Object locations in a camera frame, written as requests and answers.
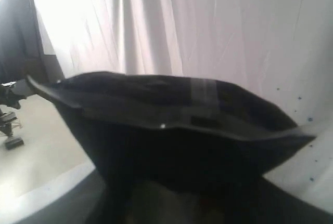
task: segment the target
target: white fabric backdrop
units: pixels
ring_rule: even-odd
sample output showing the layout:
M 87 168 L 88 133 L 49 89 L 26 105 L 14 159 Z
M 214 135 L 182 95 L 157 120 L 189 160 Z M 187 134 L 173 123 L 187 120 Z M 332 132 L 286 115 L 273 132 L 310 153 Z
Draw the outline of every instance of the white fabric backdrop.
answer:
M 331 112 L 333 0 L 35 0 L 66 77 L 96 70 L 236 83 L 299 124 Z M 267 177 L 333 213 L 333 128 Z

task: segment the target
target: dark object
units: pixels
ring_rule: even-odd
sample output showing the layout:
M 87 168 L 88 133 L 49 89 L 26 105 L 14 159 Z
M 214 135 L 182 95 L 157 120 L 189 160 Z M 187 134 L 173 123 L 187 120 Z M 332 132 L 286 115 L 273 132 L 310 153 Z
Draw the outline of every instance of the dark object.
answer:
M 5 104 L 8 107 L 21 109 L 19 100 L 25 99 L 26 96 L 16 95 L 11 90 L 12 86 L 0 85 L 0 104 Z M 7 150 L 11 150 L 24 144 L 20 137 L 14 137 L 12 132 L 12 123 L 17 120 L 14 112 L 3 113 L 0 109 L 0 131 L 8 138 L 5 141 Z
M 296 123 L 226 82 L 97 72 L 28 84 L 55 104 L 107 184 L 97 223 L 121 218 L 142 179 L 177 192 L 236 193 L 234 185 L 255 184 L 315 138 L 272 137 Z

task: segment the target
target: white curtain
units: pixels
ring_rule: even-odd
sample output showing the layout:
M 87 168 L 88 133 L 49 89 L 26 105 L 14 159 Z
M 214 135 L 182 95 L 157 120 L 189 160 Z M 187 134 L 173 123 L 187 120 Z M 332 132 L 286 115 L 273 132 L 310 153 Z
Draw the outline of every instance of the white curtain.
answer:
M 331 111 L 333 0 L 35 4 L 66 77 L 107 70 L 214 78 L 278 104 L 300 124 Z M 333 213 L 333 191 L 326 190 L 333 183 L 332 129 L 267 176 Z

